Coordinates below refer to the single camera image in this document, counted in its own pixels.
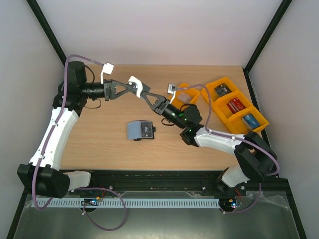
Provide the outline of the black VIP card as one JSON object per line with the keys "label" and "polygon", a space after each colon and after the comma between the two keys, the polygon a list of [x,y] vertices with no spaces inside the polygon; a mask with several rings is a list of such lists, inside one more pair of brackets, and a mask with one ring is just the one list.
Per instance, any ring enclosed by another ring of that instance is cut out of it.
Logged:
{"label": "black VIP card", "polygon": [[153,137],[153,126],[151,121],[141,122],[141,138],[152,138]]}
{"label": "black VIP card", "polygon": [[149,92],[150,87],[141,82],[138,78],[131,76],[128,80],[128,84],[132,87],[134,94],[140,98],[143,99],[142,92]]}

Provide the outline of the black leather card holder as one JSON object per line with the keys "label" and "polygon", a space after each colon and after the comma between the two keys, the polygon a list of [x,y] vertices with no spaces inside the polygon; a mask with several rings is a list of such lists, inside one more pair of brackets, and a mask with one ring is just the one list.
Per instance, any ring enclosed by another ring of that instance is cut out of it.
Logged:
{"label": "black leather card holder", "polygon": [[[136,120],[127,123],[127,139],[128,140],[134,140],[134,141],[140,141],[142,140],[141,138],[141,122],[143,120]],[[156,128],[153,125],[153,137],[152,138],[146,138],[146,139],[154,139],[155,138],[155,131]]]}

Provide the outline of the yellow bin with black cards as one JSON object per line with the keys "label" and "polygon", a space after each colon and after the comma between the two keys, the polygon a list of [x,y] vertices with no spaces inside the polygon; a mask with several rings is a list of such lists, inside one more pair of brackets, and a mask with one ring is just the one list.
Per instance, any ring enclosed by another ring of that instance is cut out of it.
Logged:
{"label": "yellow bin with black cards", "polygon": [[219,80],[210,82],[201,90],[201,94],[208,104],[209,101],[213,103],[220,98],[214,89],[221,84],[226,84],[232,92],[238,90],[238,87],[228,77],[223,77]]}

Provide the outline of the yellow bin with red cards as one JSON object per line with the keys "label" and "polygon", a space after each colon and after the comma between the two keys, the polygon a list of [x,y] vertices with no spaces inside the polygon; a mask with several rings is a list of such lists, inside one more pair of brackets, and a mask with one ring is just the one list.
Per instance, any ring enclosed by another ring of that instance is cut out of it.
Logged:
{"label": "yellow bin with red cards", "polygon": [[[229,103],[233,99],[238,99],[238,101],[242,103],[243,107],[239,107],[238,110],[236,110],[234,106],[228,107]],[[226,122],[234,114],[241,113],[243,110],[248,109],[251,106],[252,102],[240,90],[237,90],[219,97],[213,102],[212,108],[220,117],[222,122]]]}

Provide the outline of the yellow bin with blue cards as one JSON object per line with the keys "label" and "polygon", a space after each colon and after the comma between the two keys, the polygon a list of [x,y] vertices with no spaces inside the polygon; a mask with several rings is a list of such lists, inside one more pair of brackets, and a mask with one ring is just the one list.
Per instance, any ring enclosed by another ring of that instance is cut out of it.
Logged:
{"label": "yellow bin with blue cards", "polygon": [[242,122],[242,117],[247,114],[252,114],[261,125],[252,131],[259,133],[269,125],[269,122],[265,119],[265,117],[254,106],[252,106],[243,110],[241,113],[236,113],[230,117],[225,123],[228,130],[234,134],[247,134],[250,132],[250,130]]}

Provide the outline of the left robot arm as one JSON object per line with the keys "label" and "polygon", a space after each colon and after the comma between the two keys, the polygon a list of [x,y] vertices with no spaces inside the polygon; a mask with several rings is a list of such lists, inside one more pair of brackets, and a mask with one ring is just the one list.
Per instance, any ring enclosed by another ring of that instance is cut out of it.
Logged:
{"label": "left robot arm", "polygon": [[63,173],[60,168],[66,142],[87,99],[113,100],[120,96],[115,91],[119,82],[104,79],[104,75],[111,75],[113,64],[100,66],[100,80],[88,83],[83,62],[65,63],[64,80],[54,97],[51,119],[44,137],[30,161],[21,164],[17,170],[22,184],[34,198],[63,198],[69,191],[89,185],[89,172],[76,170]]}

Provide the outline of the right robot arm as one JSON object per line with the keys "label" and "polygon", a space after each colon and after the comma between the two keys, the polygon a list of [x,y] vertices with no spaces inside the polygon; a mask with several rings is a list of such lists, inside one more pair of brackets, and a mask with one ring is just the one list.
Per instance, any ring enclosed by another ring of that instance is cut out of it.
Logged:
{"label": "right robot arm", "polygon": [[230,194],[246,181],[262,183],[267,176],[278,173],[280,167],[275,153],[257,133],[230,134],[211,130],[200,123],[202,117],[195,105],[180,110],[164,96],[146,91],[141,92],[141,98],[153,112],[182,129],[180,136],[187,145],[213,148],[236,157],[238,166],[225,169],[217,183],[221,194]]}

